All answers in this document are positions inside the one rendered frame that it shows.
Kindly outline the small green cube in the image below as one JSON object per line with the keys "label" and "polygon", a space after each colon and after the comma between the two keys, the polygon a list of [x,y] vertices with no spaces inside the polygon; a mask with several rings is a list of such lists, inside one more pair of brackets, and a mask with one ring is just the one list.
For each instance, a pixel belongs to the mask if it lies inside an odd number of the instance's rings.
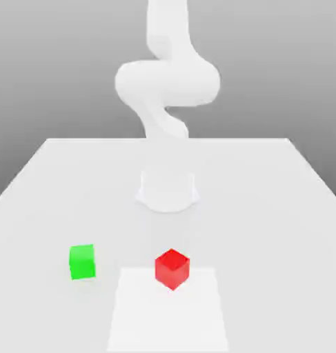
{"label": "small green cube", "polygon": [[72,280],[96,277],[95,248],[93,244],[70,247],[69,268]]}

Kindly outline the small red cube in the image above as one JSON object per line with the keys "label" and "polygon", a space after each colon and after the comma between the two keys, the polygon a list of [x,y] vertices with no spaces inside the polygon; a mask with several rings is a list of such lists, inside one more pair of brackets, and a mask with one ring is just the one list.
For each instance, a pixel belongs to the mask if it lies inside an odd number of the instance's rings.
{"label": "small red cube", "polygon": [[171,290],[177,289],[190,275],[190,259],[169,249],[155,259],[155,278]]}

